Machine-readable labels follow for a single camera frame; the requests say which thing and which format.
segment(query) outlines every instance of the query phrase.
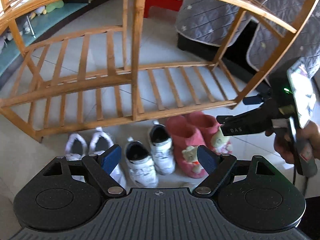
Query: red stool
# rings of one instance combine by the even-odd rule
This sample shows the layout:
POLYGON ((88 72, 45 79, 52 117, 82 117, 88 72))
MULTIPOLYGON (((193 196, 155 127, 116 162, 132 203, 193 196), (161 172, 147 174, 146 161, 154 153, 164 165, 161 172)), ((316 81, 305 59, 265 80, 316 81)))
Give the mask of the red stool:
POLYGON ((182 2, 183 0, 146 0, 143 17, 148 18, 151 6, 157 6, 177 12, 181 7, 182 2))

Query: hand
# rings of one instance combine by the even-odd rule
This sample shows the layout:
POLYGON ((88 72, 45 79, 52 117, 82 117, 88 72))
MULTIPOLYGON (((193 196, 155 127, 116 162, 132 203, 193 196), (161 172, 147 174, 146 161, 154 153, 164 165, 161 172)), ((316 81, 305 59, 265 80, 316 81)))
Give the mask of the hand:
MULTIPOLYGON (((266 136, 270 136, 271 134, 273 134, 273 131, 266 131, 266 136)), ((313 148, 314 157, 320 159, 320 127, 317 124, 310 121, 305 128, 297 130, 297 137, 308 139, 313 148)), ((294 158, 292 152, 289 150, 288 141, 290 141, 288 135, 285 135, 284 137, 276 135, 273 147, 286 163, 293 164, 294 158)))

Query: metal screw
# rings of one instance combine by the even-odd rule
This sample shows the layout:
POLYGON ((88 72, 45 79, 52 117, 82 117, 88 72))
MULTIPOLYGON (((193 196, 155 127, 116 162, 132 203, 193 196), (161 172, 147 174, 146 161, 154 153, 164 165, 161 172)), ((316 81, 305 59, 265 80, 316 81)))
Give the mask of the metal screw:
POLYGON ((201 195, 209 194, 211 189, 208 187, 197 187, 196 192, 201 195))
POLYGON ((108 188, 108 192, 113 195, 119 195, 123 192, 123 188, 117 186, 110 187, 108 188))

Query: gray bedspread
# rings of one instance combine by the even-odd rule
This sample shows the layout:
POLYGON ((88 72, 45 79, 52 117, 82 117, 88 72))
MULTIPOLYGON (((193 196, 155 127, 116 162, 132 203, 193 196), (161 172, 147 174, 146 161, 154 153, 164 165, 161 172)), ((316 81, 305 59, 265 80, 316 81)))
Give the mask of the gray bedspread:
MULTIPOLYGON (((304 2, 304 0, 258 1, 289 23, 295 19, 304 2)), ((183 5, 177 16, 176 29, 178 33, 188 39, 220 46, 238 10, 237 6, 219 0, 183 0, 183 5)), ((252 17, 247 13, 229 45, 234 43, 251 19, 252 17)), ((283 28, 274 23, 271 24, 280 33, 285 33, 283 28)), ((308 70, 313 76, 320 64, 319 27, 320 5, 317 5, 306 26, 278 65, 290 58, 304 56, 307 59, 308 70)), ((277 38, 267 28, 259 24, 246 55, 248 64, 259 70, 277 45, 277 38)))

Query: wooden rack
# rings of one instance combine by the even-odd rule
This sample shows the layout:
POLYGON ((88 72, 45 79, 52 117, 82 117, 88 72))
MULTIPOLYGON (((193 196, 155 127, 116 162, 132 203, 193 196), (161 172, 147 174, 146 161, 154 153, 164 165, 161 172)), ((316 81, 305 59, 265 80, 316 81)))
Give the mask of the wooden rack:
POLYGON ((128 0, 123 0, 123 22, 118 26, 103 26, 94 29, 81 30, 66 35, 56 36, 49 38, 45 41, 41 41, 25 47, 23 40, 19 34, 15 19, 25 13, 33 11, 34 9, 54 2, 57 0, 29 0, 24 4, 20 4, 22 0, 1 0, 4 14, 0 17, 0 32, 9 27, 14 42, 17 44, 24 61, 18 70, 16 81, 12 87, 10 96, 8 98, 0 98, 0 114, 5 116, 10 122, 16 125, 23 132, 31 136, 37 141, 41 141, 41 138, 46 135, 66 133, 71 131, 93 129, 97 126, 110 126, 125 124, 130 122, 136 122, 147 119, 155 119, 161 117, 168 117, 177 114, 190 113, 196 110, 204 110, 219 106, 235 107, 241 100, 252 90, 254 90, 258 84, 268 75, 272 68, 279 62, 281 57, 286 53, 296 37, 303 29, 305 23, 309 19, 312 11, 319 0, 305 0, 301 11, 296 16, 296 19, 292 23, 286 23, 282 19, 276 17, 267 8, 261 5, 256 0, 221 0, 227 3, 239 6, 239 11, 236 14, 235 20, 230 27, 227 36, 224 38, 222 45, 220 46, 217 54, 212 62, 175 62, 167 64, 149 64, 139 65, 139 49, 141 42, 141 32, 143 25, 143 13, 145 0, 134 0, 133 6, 133 26, 132 26, 132 46, 131 46, 131 66, 127 65, 126 59, 126 40, 127 40, 127 15, 128 15, 128 0), (268 30, 275 35, 279 40, 279 45, 273 51, 269 59, 260 68, 260 71, 248 82, 243 90, 239 90, 233 76, 230 74, 228 68, 223 63, 222 57, 227 49, 229 42, 235 34, 242 18, 245 13, 248 12, 255 16, 268 30), (270 21, 278 24, 286 29, 285 35, 281 35, 272 25, 270 21), (123 50, 123 66, 115 67, 114 56, 114 43, 113 34, 115 32, 122 33, 122 50, 123 50), (106 68, 102 70, 87 72, 87 56, 89 49, 90 35, 99 34, 105 35, 107 39, 107 62, 106 68), (78 74, 69 75, 65 77, 60 76, 62 62, 66 54, 68 42, 71 39, 83 37, 83 44, 81 49, 80 63, 78 74), (60 42, 61 49, 57 58, 57 63, 54 68, 53 76, 51 80, 44 81, 40 74, 44 59, 50 46, 54 43, 60 42), (31 59, 31 55, 35 49, 43 48, 40 59, 35 65, 31 59), (206 67, 212 76, 212 81, 217 84, 224 101, 217 101, 210 92, 204 77, 199 71, 199 67, 206 67), (229 80, 231 87, 236 92, 237 96, 234 99, 229 100, 222 85, 220 84, 217 76, 215 75, 215 68, 220 68, 227 79, 229 80), (190 92, 193 104, 184 105, 180 99, 180 95, 177 91, 175 80, 171 75, 170 68, 177 68, 183 76, 185 83, 190 92), (191 81, 186 73, 187 68, 192 68, 196 77, 198 78, 201 87, 203 87, 207 100, 201 100, 195 93, 195 89, 192 86, 191 81), (18 93, 19 85, 23 72, 29 69, 33 75, 27 91, 18 93), (173 97, 176 102, 176 108, 167 109, 162 103, 161 93, 159 92, 154 70, 164 69, 167 82, 172 91, 173 97), (140 98, 140 92, 138 88, 138 72, 146 71, 150 83, 152 85, 152 91, 156 99, 158 107, 157 111, 146 112, 140 98), (125 116, 122 109, 121 93, 119 86, 124 84, 131 85, 132 91, 132 106, 131 115, 125 116), (116 118, 105 118, 105 114, 102 109, 103 97, 101 89, 104 87, 114 87, 114 97, 116 106, 116 118), (84 122, 83 105, 84 105, 84 91, 95 90, 96 100, 96 120, 90 122, 84 122), (66 111, 66 95, 69 93, 77 92, 77 114, 76 122, 72 124, 66 124, 65 111, 66 111), (55 126, 49 125, 49 113, 52 104, 53 97, 60 97, 60 117, 59 122, 55 126), (34 115, 36 103, 38 100, 45 99, 45 112, 43 127, 39 130, 34 129, 34 115), (18 116, 11 107, 30 104, 28 121, 24 121, 18 116))

